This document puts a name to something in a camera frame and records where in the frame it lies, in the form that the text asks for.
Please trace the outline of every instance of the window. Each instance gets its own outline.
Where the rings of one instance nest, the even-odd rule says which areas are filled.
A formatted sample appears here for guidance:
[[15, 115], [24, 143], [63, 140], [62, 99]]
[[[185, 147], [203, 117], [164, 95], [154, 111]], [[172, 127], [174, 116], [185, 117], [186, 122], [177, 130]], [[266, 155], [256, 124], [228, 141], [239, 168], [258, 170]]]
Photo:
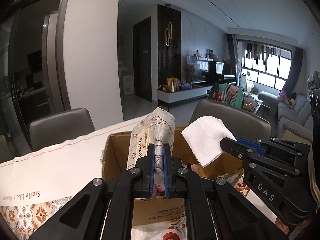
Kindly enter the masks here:
[[281, 56], [269, 54], [267, 59], [266, 53], [264, 53], [265, 63], [263, 63], [262, 57], [257, 60], [243, 57], [242, 74], [246, 74], [248, 80], [281, 90], [289, 76], [291, 60], [286, 57], [291, 57], [291, 52], [278, 48], [275, 51], [281, 51]]

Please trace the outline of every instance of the metal screw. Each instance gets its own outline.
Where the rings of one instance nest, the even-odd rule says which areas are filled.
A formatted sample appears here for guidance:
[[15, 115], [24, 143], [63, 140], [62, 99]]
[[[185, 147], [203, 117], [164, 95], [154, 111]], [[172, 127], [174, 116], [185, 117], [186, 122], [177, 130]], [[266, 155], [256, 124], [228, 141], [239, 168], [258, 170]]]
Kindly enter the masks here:
[[186, 173], [188, 173], [188, 169], [182, 167], [182, 168], [179, 168], [179, 169], [178, 169], [178, 172], [179, 172], [180, 174], [186, 174]]
[[226, 180], [224, 178], [217, 178], [216, 183], [218, 185], [224, 185], [226, 183]]
[[92, 184], [95, 186], [100, 186], [102, 184], [102, 179], [96, 178], [92, 181]]
[[134, 167], [134, 168], [132, 168], [132, 169], [130, 170], [130, 172], [131, 172], [133, 175], [135, 175], [135, 174], [138, 174], [138, 173], [140, 172], [140, 169], [137, 168], [137, 167]]

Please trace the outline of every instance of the folded cloth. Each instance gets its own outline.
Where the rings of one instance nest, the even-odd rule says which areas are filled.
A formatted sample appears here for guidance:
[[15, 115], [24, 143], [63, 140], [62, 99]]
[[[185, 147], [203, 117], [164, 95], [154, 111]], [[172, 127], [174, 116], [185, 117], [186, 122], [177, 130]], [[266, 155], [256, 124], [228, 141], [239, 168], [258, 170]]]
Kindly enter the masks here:
[[181, 133], [202, 167], [209, 165], [223, 153], [220, 147], [223, 138], [236, 140], [223, 122], [213, 116], [200, 117]]
[[174, 116], [157, 107], [135, 128], [130, 138], [127, 170], [135, 166], [140, 157], [147, 155], [149, 143], [155, 145], [155, 185], [163, 183], [163, 152], [165, 143], [172, 152], [175, 121]]

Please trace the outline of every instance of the floral pattern tablecloth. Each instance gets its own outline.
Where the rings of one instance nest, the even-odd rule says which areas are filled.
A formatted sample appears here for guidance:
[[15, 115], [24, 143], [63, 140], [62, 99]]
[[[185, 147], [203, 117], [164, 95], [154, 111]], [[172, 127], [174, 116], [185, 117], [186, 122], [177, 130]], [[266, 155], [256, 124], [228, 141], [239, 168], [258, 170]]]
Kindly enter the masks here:
[[[243, 196], [247, 196], [250, 189], [242, 181], [237, 182], [235, 188]], [[55, 214], [72, 196], [26, 206], [1, 206], [0, 212], [13, 232], [20, 240], [27, 240], [30, 235]], [[165, 222], [134, 226], [131, 230], [132, 240], [187, 240], [186, 217]]]

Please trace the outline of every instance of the window frame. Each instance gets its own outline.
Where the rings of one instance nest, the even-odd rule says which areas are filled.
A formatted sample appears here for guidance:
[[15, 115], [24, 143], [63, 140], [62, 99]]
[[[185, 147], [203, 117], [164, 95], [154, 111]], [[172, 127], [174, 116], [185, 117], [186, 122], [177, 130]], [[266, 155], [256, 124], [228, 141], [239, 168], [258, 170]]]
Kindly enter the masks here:
[[258, 80], [259, 80], [259, 73], [263, 73], [263, 74], [267, 74], [267, 75], [270, 75], [270, 76], [275, 77], [275, 83], [273, 84], [273, 87], [271, 87], [271, 86], [269, 86], [269, 85], [265, 85], [265, 86], [268, 86], [268, 87], [271, 87], [271, 88], [276, 89], [275, 86], [276, 86], [276, 80], [277, 80], [277, 78], [282, 79], [282, 80], [284, 80], [284, 81], [287, 81], [286, 78], [279, 77], [280, 57], [281, 57], [281, 56], [277, 56], [277, 58], [278, 58], [278, 63], [277, 63], [277, 75], [273, 75], [273, 74], [270, 74], [270, 73], [267, 72], [267, 64], [268, 64], [268, 60], [267, 60], [267, 59], [265, 59], [265, 71], [261, 71], [261, 70], [258, 70], [258, 69], [257, 69], [257, 67], [258, 67], [258, 59], [256, 60], [256, 65], [255, 65], [255, 66], [253, 66], [253, 60], [252, 60], [252, 68], [247, 68], [247, 67], [245, 67], [244, 64], [245, 64], [246, 56], [244, 55], [244, 58], [243, 58], [243, 59], [244, 59], [244, 61], [243, 61], [243, 67], [241, 67], [241, 68], [242, 68], [242, 69], [246, 69], [246, 70], [252, 70], [252, 71], [258, 72], [257, 81], [252, 81], [252, 82], [256, 82], [256, 83], [261, 84], [261, 85], [265, 85], [265, 84], [262, 84], [262, 83], [259, 83], [259, 82], [258, 82]]

